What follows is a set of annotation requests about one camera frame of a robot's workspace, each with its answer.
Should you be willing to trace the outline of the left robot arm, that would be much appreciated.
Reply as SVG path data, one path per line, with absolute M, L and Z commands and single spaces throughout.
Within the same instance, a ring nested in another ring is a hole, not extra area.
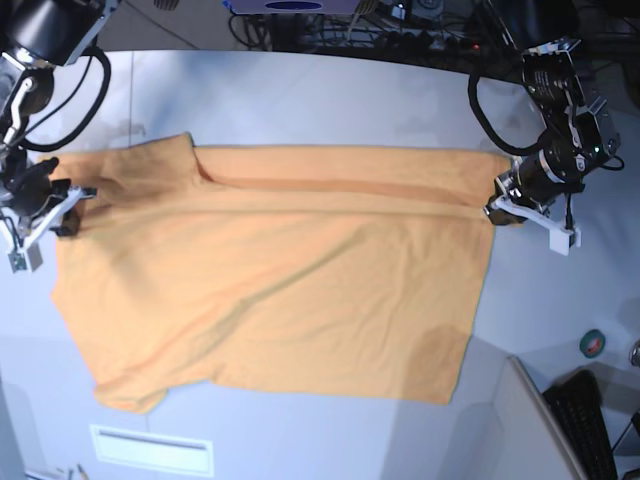
M 540 225 L 550 207 L 565 199 L 560 227 L 577 230 L 572 197 L 583 192 L 585 177 L 597 169 L 621 171 L 620 135 L 609 116 L 589 61 L 576 59 L 578 40 L 557 40 L 520 54 L 521 85 L 539 111 L 545 128 L 534 144 L 516 147 L 503 140 L 486 117 L 478 97 L 482 70 L 469 76 L 471 110 L 489 139 L 512 156 L 512 166 L 494 180 L 494 193 L 484 207 L 495 226 Z

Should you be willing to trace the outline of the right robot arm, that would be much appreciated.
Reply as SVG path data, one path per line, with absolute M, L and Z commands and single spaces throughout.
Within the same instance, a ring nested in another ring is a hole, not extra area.
M 10 210 L 1 225 L 19 246 L 28 236 L 52 230 L 70 236 L 78 229 L 75 204 L 94 196 L 51 175 L 59 161 L 31 164 L 30 151 L 52 154 L 74 141 L 102 105 L 112 68 L 98 46 L 98 34 L 118 9 L 117 1 L 4 1 L 1 4 L 1 207 Z M 78 59 L 97 61 L 103 77 L 93 104 L 66 136 L 37 144 L 28 136 L 41 126 L 42 112 L 54 92 L 54 71 Z

